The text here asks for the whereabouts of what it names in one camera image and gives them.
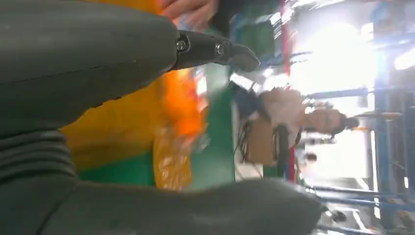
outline screw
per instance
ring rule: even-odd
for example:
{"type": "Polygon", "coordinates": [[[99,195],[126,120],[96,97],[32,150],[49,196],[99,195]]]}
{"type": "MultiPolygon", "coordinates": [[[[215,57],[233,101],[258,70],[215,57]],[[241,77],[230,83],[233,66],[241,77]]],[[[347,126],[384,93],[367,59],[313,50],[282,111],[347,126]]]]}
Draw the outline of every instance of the screw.
{"type": "Polygon", "coordinates": [[[218,53],[218,54],[223,54],[223,52],[225,51],[225,49],[224,49],[224,47],[223,47],[223,45],[222,44],[220,44],[220,43],[217,43],[216,45],[215,45],[215,49],[216,49],[216,53],[218,53]]]}
{"type": "Polygon", "coordinates": [[[186,48],[186,43],[184,41],[178,41],[176,43],[177,50],[184,50],[186,48]]]}

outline green surface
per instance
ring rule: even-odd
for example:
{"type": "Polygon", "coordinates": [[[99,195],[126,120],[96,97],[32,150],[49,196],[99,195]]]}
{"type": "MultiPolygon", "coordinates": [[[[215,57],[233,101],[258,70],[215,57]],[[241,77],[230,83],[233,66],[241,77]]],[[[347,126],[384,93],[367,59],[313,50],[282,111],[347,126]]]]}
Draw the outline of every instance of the green surface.
{"type": "MultiPolygon", "coordinates": [[[[207,135],[210,145],[191,159],[193,183],[191,189],[234,182],[232,149],[231,94],[227,91],[226,68],[207,65],[207,93],[209,115],[207,135]]],[[[79,173],[81,179],[102,183],[123,183],[153,186],[151,154],[135,156],[79,173]]]]}

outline human hand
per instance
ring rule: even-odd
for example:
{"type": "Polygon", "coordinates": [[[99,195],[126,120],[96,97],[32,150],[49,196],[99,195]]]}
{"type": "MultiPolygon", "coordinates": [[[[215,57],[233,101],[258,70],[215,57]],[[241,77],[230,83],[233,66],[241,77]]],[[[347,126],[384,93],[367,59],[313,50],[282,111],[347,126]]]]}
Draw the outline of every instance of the human hand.
{"type": "Polygon", "coordinates": [[[186,23],[197,31],[204,31],[216,14],[219,0],[159,0],[162,15],[175,20],[187,14],[186,23]]]}

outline cable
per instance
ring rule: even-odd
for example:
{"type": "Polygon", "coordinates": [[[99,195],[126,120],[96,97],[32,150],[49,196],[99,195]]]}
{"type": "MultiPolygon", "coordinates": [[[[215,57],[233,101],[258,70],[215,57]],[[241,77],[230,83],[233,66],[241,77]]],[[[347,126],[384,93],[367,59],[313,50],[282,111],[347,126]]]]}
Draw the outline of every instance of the cable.
{"type": "MultiPolygon", "coordinates": [[[[248,159],[247,158],[247,155],[248,155],[247,133],[248,132],[249,132],[249,122],[245,122],[245,123],[240,124],[239,130],[238,130],[238,138],[237,138],[236,147],[233,150],[233,158],[235,158],[236,152],[238,150],[241,152],[241,155],[242,155],[241,163],[243,163],[243,164],[250,163],[247,160],[248,159]]],[[[252,164],[252,167],[258,173],[258,176],[260,176],[260,178],[262,179],[263,176],[262,176],[262,173],[259,170],[258,166],[255,165],[254,163],[250,163],[250,164],[252,164]]],[[[236,165],[235,165],[235,171],[236,171],[236,174],[241,178],[241,180],[246,180],[245,177],[240,172],[238,166],[236,166],[236,165]]]]}

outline bright light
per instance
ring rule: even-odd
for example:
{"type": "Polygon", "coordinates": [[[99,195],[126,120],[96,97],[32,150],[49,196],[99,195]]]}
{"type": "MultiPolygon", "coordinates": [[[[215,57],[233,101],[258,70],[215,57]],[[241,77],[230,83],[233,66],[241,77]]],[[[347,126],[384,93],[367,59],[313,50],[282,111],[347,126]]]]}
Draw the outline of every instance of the bright light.
{"type": "Polygon", "coordinates": [[[377,55],[354,26],[333,24],[314,34],[304,48],[314,52],[308,62],[291,67],[291,77],[302,93],[373,86],[378,71],[377,55]]]}
{"type": "Polygon", "coordinates": [[[263,75],[264,75],[265,77],[269,77],[269,76],[271,76],[273,73],[274,73],[274,70],[273,70],[273,69],[268,68],[268,69],[266,69],[266,70],[264,71],[263,75]]]}
{"type": "Polygon", "coordinates": [[[375,216],[376,216],[376,218],[380,219],[380,218],[381,218],[381,217],[380,217],[380,208],[379,208],[379,207],[375,207],[375,208],[374,208],[374,211],[375,211],[375,216]]]}
{"type": "Polygon", "coordinates": [[[262,84],[263,91],[270,91],[276,87],[283,87],[288,82],[288,75],[285,73],[281,73],[275,76],[269,76],[262,84]]]}
{"type": "Polygon", "coordinates": [[[208,91],[208,85],[206,83],[206,78],[199,79],[197,82],[196,92],[197,95],[204,94],[208,91]]]}
{"type": "MultiPolygon", "coordinates": [[[[377,182],[377,164],[376,164],[376,141],[375,141],[375,132],[370,132],[370,144],[372,146],[372,169],[373,169],[373,191],[378,192],[379,186],[377,182]]],[[[375,203],[379,203],[379,198],[374,199],[375,203]]],[[[374,208],[374,215],[376,218],[380,219],[380,208],[374,208]]]]}
{"type": "Polygon", "coordinates": [[[395,59],[395,68],[397,70],[406,70],[415,66],[415,48],[403,53],[395,59]]]}
{"type": "Polygon", "coordinates": [[[367,23],[362,26],[362,37],[365,41],[373,40],[373,23],[367,23]]]}
{"type": "Polygon", "coordinates": [[[249,90],[252,87],[252,85],[254,84],[253,81],[247,79],[246,77],[240,76],[236,73],[231,75],[230,80],[232,82],[236,83],[237,85],[245,88],[246,90],[249,90]]]}
{"type": "Polygon", "coordinates": [[[405,188],[409,188],[409,180],[408,177],[404,178],[405,188]]]}
{"type": "Polygon", "coordinates": [[[281,20],[281,14],[276,12],[270,17],[271,24],[276,24],[279,20],[281,20]]]}

